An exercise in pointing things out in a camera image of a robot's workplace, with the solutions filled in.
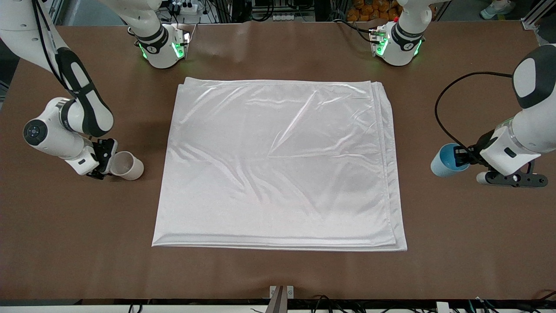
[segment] person's foot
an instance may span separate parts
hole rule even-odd
[[[480,15],[484,19],[491,19],[498,14],[508,14],[515,8],[515,2],[508,0],[493,1]]]

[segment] blue cup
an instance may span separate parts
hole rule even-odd
[[[450,177],[462,172],[469,167],[469,164],[457,167],[455,165],[454,147],[457,144],[445,144],[440,148],[433,161],[430,163],[430,170],[438,177]]]

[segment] white robot link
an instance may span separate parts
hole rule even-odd
[[[379,26],[371,34],[371,49],[388,64],[403,66],[419,53],[423,33],[433,18],[429,5],[447,0],[398,0],[404,9],[397,21]]]
[[[467,148],[454,148],[456,166],[482,164],[477,175],[487,185],[543,187],[545,176],[534,174],[533,161],[556,150],[556,45],[543,45],[526,55],[512,74],[522,110]],[[521,167],[528,164],[526,172]]]
[[[153,10],[160,0],[103,2],[131,26],[139,42],[147,47],[142,48],[143,56],[148,55],[154,67],[170,67],[183,57],[186,49],[183,32],[174,26],[162,26]],[[52,99],[39,117],[25,125],[24,139],[31,147],[65,160],[79,175],[102,179],[110,171],[117,141],[93,143],[79,133],[103,136],[112,129],[114,118],[83,63],[68,48],[45,12],[41,0],[0,1],[2,41],[19,57],[53,73],[73,96]]]

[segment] green light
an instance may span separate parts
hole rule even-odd
[[[419,47],[421,46],[422,42],[423,42],[423,40],[419,40],[419,43],[417,44],[417,48],[415,48],[415,53],[413,53],[413,56],[416,56],[417,53],[419,53]]]
[[[147,54],[145,53],[145,51],[143,50],[143,47],[141,46],[141,44],[139,44],[139,48],[141,48],[141,51],[143,52],[143,57],[147,58]]]
[[[380,43],[382,46],[378,47],[376,49],[376,54],[378,54],[379,56],[382,56],[384,54],[384,50],[386,50],[386,46],[388,45],[388,38],[384,38],[383,42]]]
[[[177,43],[173,43],[172,48],[174,48],[174,51],[176,51],[177,57],[183,57],[183,48],[181,48],[180,45],[178,45]]]

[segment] plastic cup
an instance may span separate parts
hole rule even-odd
[[[112,165],[110,165],[110,173],[127,180],[141,177],[144,169],[143,162],[127,151],[116,153],[112,157]]]
[[[469,164],[457,167],[455,165],[454,147],[457,144],[445,144],[438,150],[438,153],[430,163],[430,170],[438,177],[450,177],[462,172],[469,167]]]

